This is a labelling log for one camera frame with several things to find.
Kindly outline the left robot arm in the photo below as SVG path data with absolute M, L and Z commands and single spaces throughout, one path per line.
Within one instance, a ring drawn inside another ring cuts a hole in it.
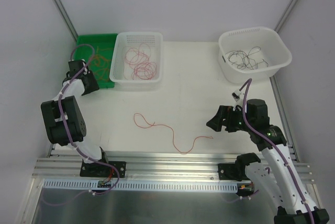
M 98 176 L 109 173 L 103 149 L 86 137 L 87 128 L 77 99 L 99 90 L 93 72 L 84 60 L 69 61 L 69 71 L 59 94 L 41 104 L 47 137 L 52 144 L 75 150 Z

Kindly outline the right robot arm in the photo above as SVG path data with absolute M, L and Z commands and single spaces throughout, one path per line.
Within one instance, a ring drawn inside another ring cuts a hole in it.
M 247 132 L 256 144 L 273 177 L 255 153 L 237 156 L 234 164 L 219 164 L 218 173 L 222 180 L 250 180 L 268 198 L 275 212 L 274 223 L 328 223 L 327 210 L 319 208 L 305 189 L 281 129 L 270 124 L 265 101 L 250 99 L 245 106 L 221 105 L 206 125 L 215 132 Z

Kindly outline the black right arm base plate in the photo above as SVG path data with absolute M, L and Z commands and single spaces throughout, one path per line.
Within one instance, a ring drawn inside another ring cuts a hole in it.
M 218 164 L 219 180 L 238 180 L 237 169 L 234 163 L 219 163 Z

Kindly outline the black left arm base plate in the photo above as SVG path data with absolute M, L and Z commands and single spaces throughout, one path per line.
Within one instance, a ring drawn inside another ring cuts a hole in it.
M 119 177 L 124 178 L 126 173 L 125 161 L 109 161 L 110 166 L 100 165 L 97 163 L 84 163 L 81 164 L 80 177 L 117 177 L 116 171 L 119 172 Z

